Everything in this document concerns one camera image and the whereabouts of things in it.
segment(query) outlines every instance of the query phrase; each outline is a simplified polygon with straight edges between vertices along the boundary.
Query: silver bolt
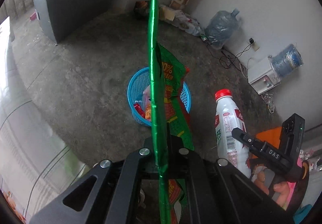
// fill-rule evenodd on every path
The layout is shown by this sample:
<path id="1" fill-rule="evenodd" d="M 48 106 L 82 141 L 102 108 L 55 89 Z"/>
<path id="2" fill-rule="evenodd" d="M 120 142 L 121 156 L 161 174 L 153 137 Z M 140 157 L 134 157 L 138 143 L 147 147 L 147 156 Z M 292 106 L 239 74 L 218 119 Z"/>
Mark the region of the silver bolt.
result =
<path id="1" fill-rule="evenodd" d="M 141 148 L 139 151 L 140 155 L 146 156 L 150 154 L 150 150 L 148 148 Z"/>
<path id="2" fill-rule="evenodd" d="M 110 165 L 111 165 L 111 161 L 109 160 L 103 160 L 99 163 L 99 165 L 102 167 L 102 168 L 108 168 Z"/>
<path id="3" fill-rule="evenodd" d="M 186 148 L 181 148 L 181 149 L 179 149 L 179 153 L 180 153 L 181 155 L 188 155 L 189 150 L 188 150 L 188 149 L 186 149 Z"/>
<path id="4" fill-rule="evenodd" d="M 221 167 L 225 167 L 228 165 L 228 161 L 225 160 L 225 159 L 218 159 L 217 161 L 218 165 L 221 166 Z"/>

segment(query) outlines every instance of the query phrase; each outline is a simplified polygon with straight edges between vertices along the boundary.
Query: black cable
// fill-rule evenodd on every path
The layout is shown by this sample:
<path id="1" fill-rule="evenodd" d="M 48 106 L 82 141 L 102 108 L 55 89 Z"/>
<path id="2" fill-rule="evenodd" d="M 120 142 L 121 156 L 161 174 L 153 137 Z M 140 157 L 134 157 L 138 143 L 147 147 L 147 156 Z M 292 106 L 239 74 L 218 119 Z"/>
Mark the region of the black cable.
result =
<path id="1" fill-rule="evenodd" d="M 221 51 L 221 53 L 224 55 L 224 56 L 222 56 L 222 57 L 220 57 L 220 58 L 217 58 L 217 57 L 215 57 L 213 54 L 212 54 L 212 52 L 210 51 L 210 49 L 208 48 L 208 45 L 209 44 L 207 44 L 207 49 L 208 49 L 208 51 L 210 52 L 210 54 L 211 54 L 211 56 L 213 57 L 213 58 L 215 58 L 215 59 L 219 59 L 219 63 L 220 63 L 220 65 L 223 67 L 223 68 L 225 68 L 225 69 L 229 69 L 230 67 L 231 67 L 231 65 L 233 65 L 238 71 L 240 71 L 240 72 L 242 72 L 239 68 L 237 68 L 236 66 L 235 66 L 235 64 L 234 64 L 234 61 L 236 60 L 236 59 L 238 59 L 244 52 L 246 52 L 246 51 L 248 51 L 248 50 L 250 50 L 251 49 L 251 46 L 252 46 L 252 44 L 250 43 L 242 52 L 239 52 L 236 56 L 234 55 L 234 54 L 232 54 L 230 51 L 228 51 L 227 49 L 225 49 L 225 48 L 222 48 L 222 51 Z M 227 56 L 223 51 L 227 51 L 229 54 L 231 54 L 231 55 L 233 55 L 234 56 L 234 58 L 231 58 L 231 57 L 229 57 L 229 56 Z"/>

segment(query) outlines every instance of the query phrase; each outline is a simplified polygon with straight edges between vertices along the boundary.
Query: pink object on floor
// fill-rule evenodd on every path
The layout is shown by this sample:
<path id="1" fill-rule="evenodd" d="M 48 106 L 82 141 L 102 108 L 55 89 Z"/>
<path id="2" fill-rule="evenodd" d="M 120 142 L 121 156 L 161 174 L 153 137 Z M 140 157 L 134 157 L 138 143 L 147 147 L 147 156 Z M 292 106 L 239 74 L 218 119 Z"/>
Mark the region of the pink object on floor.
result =
<path id="1" fill-rule="evenodd" d="M 31 21 L 35 20 L 37 18 L 36 12 L 34 12 L 29 18 Z"/>

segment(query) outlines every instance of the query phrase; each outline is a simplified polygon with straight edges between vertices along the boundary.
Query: blue plastic basket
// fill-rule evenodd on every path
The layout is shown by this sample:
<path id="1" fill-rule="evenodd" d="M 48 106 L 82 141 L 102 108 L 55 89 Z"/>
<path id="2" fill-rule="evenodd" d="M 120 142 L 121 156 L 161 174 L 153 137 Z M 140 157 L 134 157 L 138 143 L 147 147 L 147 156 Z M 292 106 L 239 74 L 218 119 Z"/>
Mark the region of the blue plastic basket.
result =
<path id="1" fill-rule="evenodd" d="M 150 72 L 149 67 L 139 70 L 131 78 L 130 83 L 128 84 L 128 103 L 130 105 L 132 116 L 135 121 L 144 126 L 151 126 L 151 122 L 147 121 L 145 118 L 142 118 L 140 114 L 134 108 L 135 101 L 142 100 L 143 91 L 150 84 Z M 180 98 L 185 105 L 187 112 L 189 113 L 191 107 L 191 95 L 186 83 L 183 83 L 183 89 L 180 94 Z"/>

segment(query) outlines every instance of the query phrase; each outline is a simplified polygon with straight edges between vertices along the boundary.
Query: concrete floor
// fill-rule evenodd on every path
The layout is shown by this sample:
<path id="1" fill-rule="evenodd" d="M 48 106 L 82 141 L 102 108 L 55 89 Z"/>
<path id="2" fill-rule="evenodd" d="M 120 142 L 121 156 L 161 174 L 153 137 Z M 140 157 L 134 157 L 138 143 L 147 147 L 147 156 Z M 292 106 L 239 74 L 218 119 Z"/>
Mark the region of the concrete floor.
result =
<path id="1" fill-rule="evenodd" d="M 126 90 L 132 75 L 148 65 L 147 21 L 132 15 L 102 14 L 73 32 L 59 45 L 31 22 L 30 10 L 14 25 L 14 57 L 34 103 L 53 129 L 89 165 L 109 158 L 122 160 L 143 145 L 150 128 L 132 118 Z M 217 157 L 213 94 L 222 88 L 233 99 L 251 134 L 280 125 L 276 113 L 234 67 L 224 69 L 205 44 L 167 23 L 159 23 L 158 41 L 190 68 L 186 76 L 192 106 L 195 150 L 205 159 Z M 156 183 L 143 183 L 150 200 L 142 219 L 157 220 Z"/>

